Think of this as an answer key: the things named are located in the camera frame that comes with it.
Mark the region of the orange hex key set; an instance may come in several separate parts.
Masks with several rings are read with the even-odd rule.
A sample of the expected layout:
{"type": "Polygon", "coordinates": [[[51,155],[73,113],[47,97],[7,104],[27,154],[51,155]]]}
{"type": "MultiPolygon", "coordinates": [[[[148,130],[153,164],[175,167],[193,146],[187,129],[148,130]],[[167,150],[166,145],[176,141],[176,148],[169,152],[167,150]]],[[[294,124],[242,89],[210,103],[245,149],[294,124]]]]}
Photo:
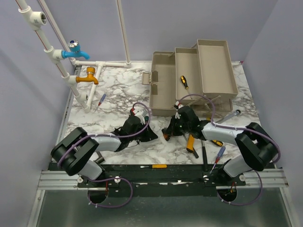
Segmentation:
{"type": "Polygon", "coordinates": [[[166,141],[169,141],[170,140],[170,136],[168,134],[163,134],[163,137],[166,141]]]}

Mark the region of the beige translucent tool box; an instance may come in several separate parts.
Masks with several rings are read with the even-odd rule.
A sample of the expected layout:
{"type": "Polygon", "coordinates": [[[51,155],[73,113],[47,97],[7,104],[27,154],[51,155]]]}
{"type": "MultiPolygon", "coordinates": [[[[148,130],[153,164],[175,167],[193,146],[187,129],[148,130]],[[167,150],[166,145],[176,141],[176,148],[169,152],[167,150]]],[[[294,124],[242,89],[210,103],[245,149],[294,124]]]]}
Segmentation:
{"type": "Polygon", "coordinates": [[[198,39],[191,48],[177,47],[173,52],[154,52],[151,71],[142,74],[142,84],[150,86],[149,106],[154,116],[172,116],[180,100],[199,117],[224,117],[233,110],[232,99],[238,88],[225,40],[198,39]],[[185,76],[187,93],[180,76],[185,76]]]}

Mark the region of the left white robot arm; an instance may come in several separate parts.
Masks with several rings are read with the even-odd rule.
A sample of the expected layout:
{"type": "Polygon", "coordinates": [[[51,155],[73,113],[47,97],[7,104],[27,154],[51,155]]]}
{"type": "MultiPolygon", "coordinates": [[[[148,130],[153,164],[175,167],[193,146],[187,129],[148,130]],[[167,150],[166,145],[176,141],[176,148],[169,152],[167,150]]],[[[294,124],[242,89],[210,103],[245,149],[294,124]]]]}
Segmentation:
{"type": "Polygon", "coordinates": [[[105,175],[101,165],[90,159],[92,155],[101,151],[119,152],[134,140],[141,143],[157,139],[157,134],[146,125],[148,119],[130,115],[123,126],[100,137],[88,137],[82,127],[77,127],[52,149],[51,156],[69,176],[84,176],[93,186],[99,187],[105,175]]]}

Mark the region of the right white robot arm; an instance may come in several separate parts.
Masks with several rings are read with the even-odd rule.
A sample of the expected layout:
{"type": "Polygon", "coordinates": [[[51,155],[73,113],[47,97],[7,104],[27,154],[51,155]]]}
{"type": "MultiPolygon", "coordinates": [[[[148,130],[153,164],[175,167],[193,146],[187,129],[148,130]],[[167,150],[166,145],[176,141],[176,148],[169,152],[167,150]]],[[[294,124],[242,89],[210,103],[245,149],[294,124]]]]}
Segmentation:
{"type": "Polygon", "coordinates": [[[200,120],[189,106],[178,107],[162,133],[166,140],[189,134],[197,140],[220,140],[237,146],[241,154],[226,161],[215,173],[215,177],[223,185],[229,185],[236,176],[244,172],[261,172],[270,162],[274,163],[281,157],[277,143],[258,123],[232,127],[214,123],[213,120],[200,120]]]}

